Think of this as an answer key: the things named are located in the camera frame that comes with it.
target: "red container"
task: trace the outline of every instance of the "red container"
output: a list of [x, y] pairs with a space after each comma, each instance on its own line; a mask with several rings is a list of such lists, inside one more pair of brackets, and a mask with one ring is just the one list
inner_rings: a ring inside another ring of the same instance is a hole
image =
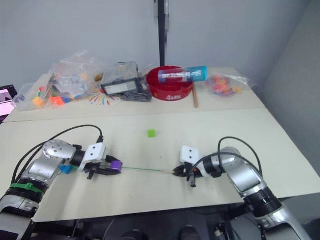
[[159, 70], [179, 69], [178, 66], [161, 66], [151, 70], [146, 76], [149, 84], [150, 92], [156, 99], [163, 101], [177, 101], [186, 98], [192, 90], [192, 82], [182, 82], [176, 84], [165, 85], [159, 82]]

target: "clear plastic bag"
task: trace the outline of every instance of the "clear plastic bag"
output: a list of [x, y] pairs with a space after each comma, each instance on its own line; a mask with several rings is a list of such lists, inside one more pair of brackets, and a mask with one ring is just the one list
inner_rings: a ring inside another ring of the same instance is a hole
[[101, 79], [105, 67], [105, 63], [89, 56], [87, 51], [54, 64], [49, 71], [52, 73], [50, 101], [60, 106], [87, 96], [96, 86], [96, 80]]
[[121, 62], [105, 68], [101, 83], [109, 84], [116, 80], [130, 80], [137, 77], [138, 67], [135, 61]]
[[241, 75], [224, 74], [211, 70], [204, 85], [210, 93], [227, 97], [254, 87], [255, 82]]
[[46, 85], [28, 83], [22, 86], [11, 104], [20, 112], [42, 109], [47, 104], [47, 96]]

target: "monitor screen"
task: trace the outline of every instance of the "monitor screen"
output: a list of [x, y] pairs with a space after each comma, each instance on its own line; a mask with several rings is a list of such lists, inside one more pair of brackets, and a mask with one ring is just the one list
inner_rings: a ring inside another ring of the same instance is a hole
[[17, 91], [13, 85], [0, 87], [0, 122], [4, 120], [2, 116], [9, 115], [14, 109], [11, 102], [15, 95]]

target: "white label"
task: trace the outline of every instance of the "white label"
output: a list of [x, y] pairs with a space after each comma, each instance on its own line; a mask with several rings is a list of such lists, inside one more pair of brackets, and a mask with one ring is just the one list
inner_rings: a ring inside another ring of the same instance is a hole
[[202, 71], [201, 70], [194, 71], [191, 75], [195, 77], [200, 77], [202, 76]]
[[173, 73], [164, 73], [161, 75], [163, 79], [177, 79], [177, 78], [186, 78], [190, 77], [191, 73], [189, 71], [184, 71], [184, 72], [173, 72]]
[[105, 86], [104, 90], [107, 94], [117, 94], [117, 93], [123, 93], [128, 91], [128, 87], [126, 83], [118, 84], [118, 85], [110, 85]]
[[176, 96], [168, 95], [165, 99], [168, 100], [168, 101], [179, 100], [179, 99], [181, 99], [181, 95], [176, 95]]

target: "green cable tie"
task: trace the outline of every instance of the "green cable tie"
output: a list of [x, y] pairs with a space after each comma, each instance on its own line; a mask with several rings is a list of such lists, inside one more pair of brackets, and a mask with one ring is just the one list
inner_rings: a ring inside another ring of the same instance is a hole
[[41, 193], [45, 194], [43, 191], [40, 189], [36, 188], [32, 183], [27, 183], [27, 184], [20, 184], [20, 183], [13, 183], [10, 185], [11, 189], [26, 189], [28, 191], [33, 191], [35, 193]]

